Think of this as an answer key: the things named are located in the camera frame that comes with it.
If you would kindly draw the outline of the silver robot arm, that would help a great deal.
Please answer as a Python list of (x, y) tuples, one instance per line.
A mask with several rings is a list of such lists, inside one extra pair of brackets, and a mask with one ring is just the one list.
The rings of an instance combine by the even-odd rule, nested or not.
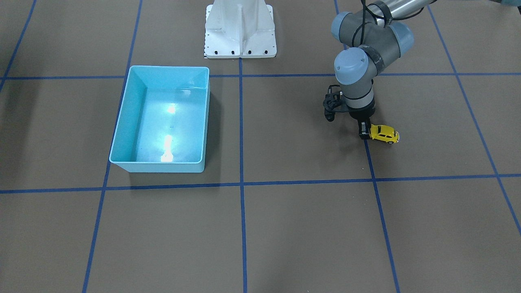
[(374, 78), (414, 45), (414, 35), (404, 20), (419, 15), (432, 0), (362, 1), (357, 13), (339, 13), (331, 24), (333, 37), (343, 45), (334, 61), (336, 85), (324, 97), (328, 122), (337, 113), (348, 113), (358, 124), (359, 137), (387, 144), (399, 141), (391, 126), (372, 124), (375, 112)]

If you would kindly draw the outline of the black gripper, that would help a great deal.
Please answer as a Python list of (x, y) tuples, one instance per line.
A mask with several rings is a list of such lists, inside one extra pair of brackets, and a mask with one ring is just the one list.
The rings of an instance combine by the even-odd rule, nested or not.
[(370, 117), (374, 114), (374, 100), (343, 100), (346, 111), (350, 117), (358, 120), (359, 137), (363, 140), (371, 140), (372, 123)]

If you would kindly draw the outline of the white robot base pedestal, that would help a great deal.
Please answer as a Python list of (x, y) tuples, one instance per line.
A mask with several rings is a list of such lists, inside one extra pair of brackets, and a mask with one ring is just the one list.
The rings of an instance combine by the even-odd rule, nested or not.
[(264, 0), (215, 0), (205, 9), (206, 58), (274, 58), (274, 10)]

